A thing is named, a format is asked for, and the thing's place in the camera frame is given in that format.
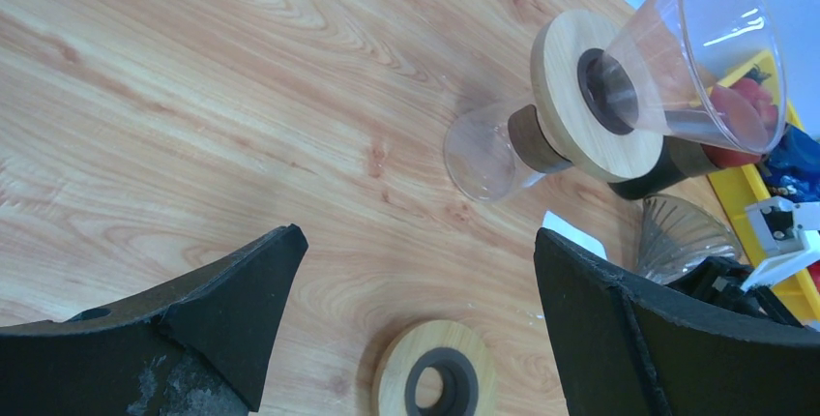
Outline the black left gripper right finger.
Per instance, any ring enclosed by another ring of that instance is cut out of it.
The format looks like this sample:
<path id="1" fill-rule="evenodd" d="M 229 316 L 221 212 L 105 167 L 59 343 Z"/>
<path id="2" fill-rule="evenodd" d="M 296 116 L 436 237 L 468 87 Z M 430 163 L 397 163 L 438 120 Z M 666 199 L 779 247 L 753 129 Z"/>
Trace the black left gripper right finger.
<path id="1" fill-rule="evenodd" d="M 727 311 L 541 229 L 534 264 L 572 415 L 815 415 L 819 334 Z"/>

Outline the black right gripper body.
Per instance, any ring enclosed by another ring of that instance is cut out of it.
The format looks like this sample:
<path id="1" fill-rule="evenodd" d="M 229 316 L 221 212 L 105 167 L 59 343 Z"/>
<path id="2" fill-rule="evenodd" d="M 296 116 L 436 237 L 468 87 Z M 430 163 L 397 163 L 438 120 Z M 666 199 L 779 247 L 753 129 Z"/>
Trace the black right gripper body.
<path id="1" fill-rule="evenodd" d="M 749 265 L 733 258 L 709 256 L 679 279 L 666 284 L 701 302 L 739 314 L 774 323 L 803 327 L 793 313 L 767 286 L 743 290 L 742 284 L 752 273 Z"/>

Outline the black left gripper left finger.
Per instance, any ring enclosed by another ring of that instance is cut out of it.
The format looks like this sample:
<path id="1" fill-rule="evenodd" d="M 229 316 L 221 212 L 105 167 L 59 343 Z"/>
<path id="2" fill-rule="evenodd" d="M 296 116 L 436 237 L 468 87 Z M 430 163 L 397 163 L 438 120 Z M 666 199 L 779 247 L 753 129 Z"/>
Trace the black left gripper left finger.
<path id="1" fill-rule="evenodd" d="M 5 415 L 246 415 L 308 241 L 281 226 L 171 281 L 1 330 Z"/>

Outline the white paper coffee filter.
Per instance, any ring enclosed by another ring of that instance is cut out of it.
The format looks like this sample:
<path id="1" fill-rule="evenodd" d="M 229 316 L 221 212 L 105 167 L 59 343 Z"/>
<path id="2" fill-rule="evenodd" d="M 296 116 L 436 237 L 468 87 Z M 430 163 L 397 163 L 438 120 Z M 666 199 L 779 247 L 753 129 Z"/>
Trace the white paper coffee filter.
<path id="1" fill-rule="evenodd" d="M 606 250 L 602 242 L 587 232 L 568 223 L 551 211 L 547 211 L 544 214 L 542 228 L 552 230 L 586 251 L 595 254 L 601 259 L 607 260 Z"/>

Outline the clear plastic cone dripper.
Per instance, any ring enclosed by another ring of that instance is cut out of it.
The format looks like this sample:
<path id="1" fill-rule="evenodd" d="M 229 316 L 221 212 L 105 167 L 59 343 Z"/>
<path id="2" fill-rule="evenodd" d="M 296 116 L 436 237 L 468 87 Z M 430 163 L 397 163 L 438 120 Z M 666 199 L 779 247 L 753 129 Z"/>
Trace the clear plastic cone dripper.
<path id="1" fill-rule="evenodd" d="M 599 112 L 618 133 L 644 131 L 743 151 L 710 94 L 754 77 L 778 106 L 767 154 L 780 141 L 787 87 L 765 0 L 646 0 L 587 68 Z"/>

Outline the wooden ring dripper holder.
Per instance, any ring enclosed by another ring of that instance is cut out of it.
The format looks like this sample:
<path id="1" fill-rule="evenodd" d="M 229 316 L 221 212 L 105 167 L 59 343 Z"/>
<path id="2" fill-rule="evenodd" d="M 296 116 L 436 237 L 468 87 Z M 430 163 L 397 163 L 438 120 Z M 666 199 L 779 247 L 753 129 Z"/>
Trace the wooden ring dripper holder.
<path id="1" fill-rule="evenodd" d="M 588 10 L 555 16 L 538 33 L 530 51 L 530 78 L 539 124 L 548 143 L 574 167 L 607 183 L 647 174 L 658 162 L 661 134 L 606 129 L 581 93 L 578 62 L 591 48 L 603 48 L 618 34 L 611 19 Z"/>

